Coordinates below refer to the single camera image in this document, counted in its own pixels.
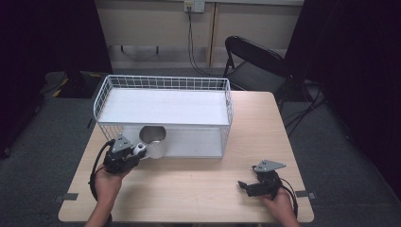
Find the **hand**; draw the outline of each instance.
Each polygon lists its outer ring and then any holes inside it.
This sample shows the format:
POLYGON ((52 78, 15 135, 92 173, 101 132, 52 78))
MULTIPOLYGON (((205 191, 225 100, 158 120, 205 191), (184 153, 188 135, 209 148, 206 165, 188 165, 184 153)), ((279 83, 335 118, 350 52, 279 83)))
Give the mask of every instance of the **hand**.
POLYGON ((285 227, 301 226, 297 218, 295 218, 292 210, 289 194, 283 188, 279 188, 274 200, 269 196, 260 197, 262 202, 269 208, 271 214, 285 227))
POLYGON ((117 174, 108 173, 104 165, 101 165, 97 169, 95 180, 97 205, 86 222, 85 227, 104 226, 106 224, 112 212, 114 201, 120 191, 122 181, 130 172, 131 170, 117 174))

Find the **wire rack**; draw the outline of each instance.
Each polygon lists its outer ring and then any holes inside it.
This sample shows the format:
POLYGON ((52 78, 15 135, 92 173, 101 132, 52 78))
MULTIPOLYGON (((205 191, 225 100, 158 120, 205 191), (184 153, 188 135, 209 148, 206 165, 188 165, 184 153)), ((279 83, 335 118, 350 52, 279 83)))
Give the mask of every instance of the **wire rack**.
MULTIPOLYGON (((124 109, 126 112, 130 112, 130 107, 131 105, 146 105, 147 103, 142 103, 138 104, 138 101, 142 100, 128 100, 127 102, 129 104, 125 105, 123 108, 114 108, 114 109, 124 109)), ((167 112, 167 117, 168 117, 168 111, 169 111, 169 106, 165 106, 164 110, 167 112)), ((203 136, 204 138, 208 138, 208 140, 211 140, 210 133, 212 131, 215 131, 218 129, 217 137, 218 139, 218 146, 220 149, 220 153, 222 155, 223 151, 225 150, 226 142, 228 140, 230 128, 231 128, 231 123, 233 120, 233 104, 232 104, 232 99, 231 99, 231 92, 230 92, 230 83, 228 79, 219 79, 219 78, 182 78, 182 77, 154 77, 154 76, 120 76, 120 75, 109 75, 105 78, 100 91, 97 95, 95 105, 94 105, 94 115, 95 119, 100 126, 101 130, 103 131, 104 135, 108 140, 114 139, 117 134, 119 133, 127 133, 127 131, 132 131, 132 127, 134 128, 133 134, 135 134, 136 131, 138 131, 141 127, 145 125, 162 125, 166 127, 167 133, 168 130, 171 134, 172 137, 174 137, 174 132, 178 131, 188 131, 187 134, 194 133, 194 136, 197 136, 202 138, 203 135, 208 133, 207 135, 203 136), (157 95, 157 94, 163 94, 162 97, 164 97, 165 94, 171 93, 178 94, 175 99, 176 102, 184 102, 182 99, 188 98, 189 95, 192 95, 195 97, 194 101, 191 103, 188 103, 188 109, 193 110, 191 115, 189 116, 188 112, 188 117, 194 119, 201 118, 204 116, 204 120, 200 120, 200 123, 192 123, 192 122, 170 122, 169 119, 166 119, 166 116, 164 115, 163 120, 160 121, 155 121, 153 122, 154 118, 150 118, 144 121, 141 121, 141 117, 133 117, 133 119, 125 119, 124 117, 116 117, 115 121, 110 121, 110 120, 104 120, 104 117, 102 115, 105 115, 107 111, 105 109, 108 109, 107 106, 110 106, 111 103, 114 103, 115 98, 113 97, 112 93, 116 91, 123 91, 123 92, 128 92, 125 93, 124 96, 138 96, 138 92, 140 95, 143 94, 143 92, 146 92, 146 94, 152 94, 152 95, 157 95), (198 102, 200 102, 200 105, 207 101, 207 98, 209 95, 214 96, 217 94, 218 99, 223 101, 219 104, 222 106, 221 109, 224 111, 224 116, 223 119, 225 120, 224 123, 214 123, 213 119, 215 116, 210 115, 207 116, 209 113, 206 113, 204 115, 203 113, 199 114, 196 112, 199 112, 200 110, 197 109, 199 108, 197 106, 198 102)), ((185 113, 180 113, 180 119, 185 119, 185 113)))

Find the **person's right hand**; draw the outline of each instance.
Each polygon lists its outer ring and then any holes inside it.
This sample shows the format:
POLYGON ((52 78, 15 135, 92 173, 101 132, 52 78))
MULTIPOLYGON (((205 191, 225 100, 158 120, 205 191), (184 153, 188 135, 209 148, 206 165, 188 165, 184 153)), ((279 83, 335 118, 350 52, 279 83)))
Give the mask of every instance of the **person's right hand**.
POLYGON ((295 218, 289 194, 283 188, 279 188, 277 196, 271 200, 269 196, 260 197, 262 202, 269 208, 271 214, 285 227, 301 226, 295 218))

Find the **chair backrest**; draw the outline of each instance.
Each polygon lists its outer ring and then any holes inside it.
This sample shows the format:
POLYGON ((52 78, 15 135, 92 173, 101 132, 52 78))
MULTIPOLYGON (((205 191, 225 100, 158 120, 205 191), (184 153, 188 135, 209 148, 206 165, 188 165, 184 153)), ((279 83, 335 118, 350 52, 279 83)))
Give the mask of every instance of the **chair backrest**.
POLYGON ((272 72, 285 78, 290 77, 283 58, 266 47, 249 41, 239 36, 230 36, 225 41, 229 61, 233 60, 232 54, 238 56, 259 68, 272 72))

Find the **chair seat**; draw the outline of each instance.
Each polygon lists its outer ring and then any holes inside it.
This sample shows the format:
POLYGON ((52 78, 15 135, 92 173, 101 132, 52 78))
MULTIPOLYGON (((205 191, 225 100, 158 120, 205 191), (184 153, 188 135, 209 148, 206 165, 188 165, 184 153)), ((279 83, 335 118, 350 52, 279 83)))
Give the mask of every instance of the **chair seat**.
POLYGON ((227 79, 246 91, 257 92, 272 92, 277 96, 281 88, 286 84, 287 79, 277 76, 271 72, 254 66, 253 64, 244 61, 235 68, 227 79))

